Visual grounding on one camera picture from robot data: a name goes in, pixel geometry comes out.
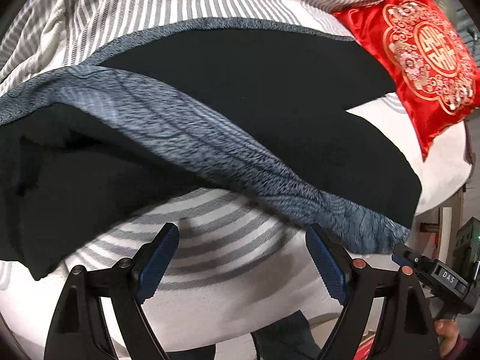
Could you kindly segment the person right hand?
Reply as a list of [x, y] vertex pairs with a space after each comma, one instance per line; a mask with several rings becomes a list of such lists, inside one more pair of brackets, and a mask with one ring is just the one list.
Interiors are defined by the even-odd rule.
[[465, 341], [455, 320], [439, 319], [434, 323], [435, 331], [442, 338], [439, 350], [441, 359], [456, 359], [465, 348]]

